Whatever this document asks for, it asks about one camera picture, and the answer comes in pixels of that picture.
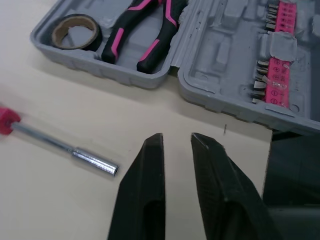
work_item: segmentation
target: tool kit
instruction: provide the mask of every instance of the tool kit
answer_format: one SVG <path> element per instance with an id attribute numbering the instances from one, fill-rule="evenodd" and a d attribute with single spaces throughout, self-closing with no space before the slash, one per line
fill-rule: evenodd
<path id="1" fill-rule="evenodd" d="M 59 0 L 31 41 L 68 68 L 145 89 L 176 67 L 188 102 L 320 132 L 318 0 Z"/>

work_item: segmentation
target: pliers handle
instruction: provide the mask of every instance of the pliers handle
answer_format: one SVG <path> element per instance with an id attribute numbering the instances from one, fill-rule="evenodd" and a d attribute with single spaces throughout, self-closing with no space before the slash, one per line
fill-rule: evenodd
<path id="1" fill-rule="evenodd" d="M 134 0 L 115 23 L 102 52 L 102 60 L 115 64 L 132 30 L 162 3 L 163 0 Z M 139 72 L 151 74 L 168 54 L 171 40 L 178 31 L 179 17 L 186 6 L 187 0 L 164 0 L 163 23 L 160 33 L 139 60 L 137 64 Z"/>

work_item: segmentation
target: metal shaft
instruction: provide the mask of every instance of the metal shaft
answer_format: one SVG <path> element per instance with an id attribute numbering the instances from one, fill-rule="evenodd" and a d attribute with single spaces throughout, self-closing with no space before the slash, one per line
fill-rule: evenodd
<path id="1" fill-rule="evenodd" d="M 69 144 L 66 144 L 58 139 L 55 139 L 51 136 L 48 136 L 38 130 L 35 130 L 29 126 L 25 126 L 20 122 L 14 122 L 11 124 L 11 128 L 15 131 L 19 131 L 21 133 L 24 133 L 34 139 L 40 140 L 42 142 L 45 142 L 51 146 L 54 146 L 60 150 L 63 150 L 65 152 L 68 152 L 73 158 L 75 159 L 81 159 L 85 162 L 89 163 L 90 165 L 95 166 L 98 169 L 101 169 L 113 176 L 116 175 L 118 171 L 118 166 L 112 162 L 110 162 L 108 159 L 105 159 L 104 157 L 97 156 L 91 152 L 88 152 L 84 149 L 81 149 L 79 147 L 73 147 Z"/>

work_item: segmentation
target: red screwdriver handle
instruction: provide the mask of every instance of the red screwdriver handle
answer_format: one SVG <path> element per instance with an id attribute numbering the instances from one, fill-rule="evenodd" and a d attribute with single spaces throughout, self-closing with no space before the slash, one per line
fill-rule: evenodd
<path id="1" fill-rule="evenodd" d="M 11 124 L 20 122 L 20 116 L 9 108 L 0 107 L 0 134 L 9 135 L 13 130 Z"/>

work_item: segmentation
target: tool case compartment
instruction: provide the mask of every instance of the tool case compartment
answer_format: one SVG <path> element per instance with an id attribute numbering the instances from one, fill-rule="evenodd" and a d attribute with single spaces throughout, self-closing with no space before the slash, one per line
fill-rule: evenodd
<path id="1" fill-rule="evenodd" d="M 136 65 L 159 33 L 162 7 L 136 27 L 116 64 L 101 61 L 101 53 L 131 0 L 59 0 L 32 31 L 31 41 L 54 62 L 141 88 L 158 87 L 170 67 L 177 67 L 180 92 L 188 102 L 276 130 L 310 135 L 320 132 L 320 1 L 294 2 L 297 54 L 290 66 L 288 108 L 263 101 L 254 104 L 251 97 L 267 34 L 267 6 L 279 4 L 278 0 L 189 0 L 169 53 L 153 74 L 138 72 Z M 87 14 L 100 25 L 103 42 L 96 52 L 51 46 L 54 22 L 74 13 Z"/>

